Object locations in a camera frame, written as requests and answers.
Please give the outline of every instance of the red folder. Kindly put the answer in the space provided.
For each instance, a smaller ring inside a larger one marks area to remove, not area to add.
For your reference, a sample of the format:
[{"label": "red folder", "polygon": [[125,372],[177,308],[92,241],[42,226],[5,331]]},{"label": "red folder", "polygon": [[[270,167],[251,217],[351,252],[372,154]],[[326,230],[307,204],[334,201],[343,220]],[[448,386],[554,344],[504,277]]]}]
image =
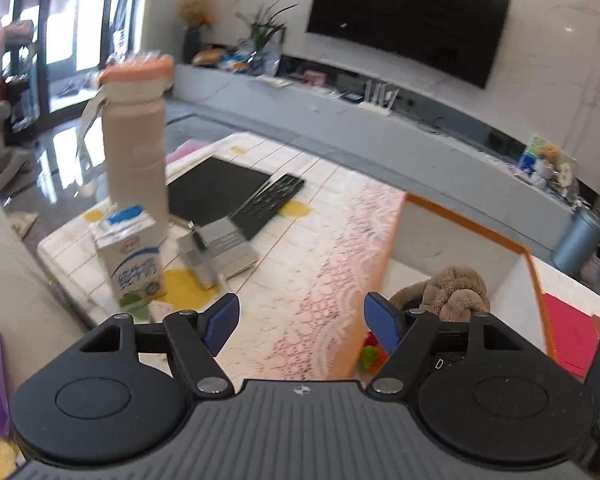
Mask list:
[{"label": "red folder", "polygon": [[593,318],[551,294],[543,294],[555,343],[555,361],[565,370],[584,377],[598,348]]}]

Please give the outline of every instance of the small box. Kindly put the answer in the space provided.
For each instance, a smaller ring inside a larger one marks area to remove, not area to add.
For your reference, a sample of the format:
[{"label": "small box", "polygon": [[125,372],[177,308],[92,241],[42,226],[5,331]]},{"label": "small box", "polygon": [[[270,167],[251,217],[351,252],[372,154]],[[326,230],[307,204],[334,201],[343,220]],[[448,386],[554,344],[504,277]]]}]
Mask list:
[{"label": "small box", "polygon": [[227,217],[198,228],[197,234],[178,238],[178,248],[204,289],[258,262],[258,253]]},{"label": "small box", "polygon": [[164,294],[160,245],[155,221],[140,206],[130,207],[91,226],[114,297],[132,312]]},{"label": "small box", "polygon": [[314,87],[324,86],[324,84],[327,82],[327,75],[316,70],[305,70],[302,74],[302,82],[306,85],[311,85]]},{"label": "small box", "polygon": [[394,235],[382,295],[428,280],[448,266],[469,266],[487,285],[491,313],[541,351],[555,356],[533,260],[519,243],[408,193]]}]

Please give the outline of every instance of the stuffed toy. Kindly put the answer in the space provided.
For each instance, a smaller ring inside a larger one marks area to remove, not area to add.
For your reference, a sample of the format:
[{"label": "stuffed toy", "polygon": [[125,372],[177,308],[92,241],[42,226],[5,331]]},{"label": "stuffed toy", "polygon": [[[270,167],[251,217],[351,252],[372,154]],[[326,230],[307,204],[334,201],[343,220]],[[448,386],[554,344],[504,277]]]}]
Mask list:
[{"label": "stuffed toy", "polygon": [[452,266],[430,280],[396,292],[389,302],[400,310],[421,308],[442,321],[467,323],[474,312],[490,312],[487,286],[471,267]]},{"label": "stuffed toy", "polygon": [[540,150],[538,150],[538,156],[549,161],[549,163],[555,168],[560,158],[560,148],[550,142],[546,143]]}]

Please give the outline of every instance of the black mat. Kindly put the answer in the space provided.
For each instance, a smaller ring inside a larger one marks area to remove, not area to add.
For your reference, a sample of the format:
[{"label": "black mat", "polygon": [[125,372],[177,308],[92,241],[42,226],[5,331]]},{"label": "black mat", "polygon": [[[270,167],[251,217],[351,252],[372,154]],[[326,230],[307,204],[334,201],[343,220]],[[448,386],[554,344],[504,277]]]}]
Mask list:
[{"label": "black mat", "polygon": [[169,212],[203,226],[231,215],[269,181],[270,174],[214,156],[167,186]]}]

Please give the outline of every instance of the remote control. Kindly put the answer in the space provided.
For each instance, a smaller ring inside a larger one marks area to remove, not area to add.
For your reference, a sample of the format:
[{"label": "remote control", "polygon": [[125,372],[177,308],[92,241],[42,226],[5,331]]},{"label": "remote control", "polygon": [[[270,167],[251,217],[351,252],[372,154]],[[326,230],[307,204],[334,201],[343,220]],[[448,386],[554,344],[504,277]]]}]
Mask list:
[{"label": "remote control", "polygon": [[286,174],[254,196],[230,216],[232,222],[251,240],[278,211],[304,186],[304,179]]}]

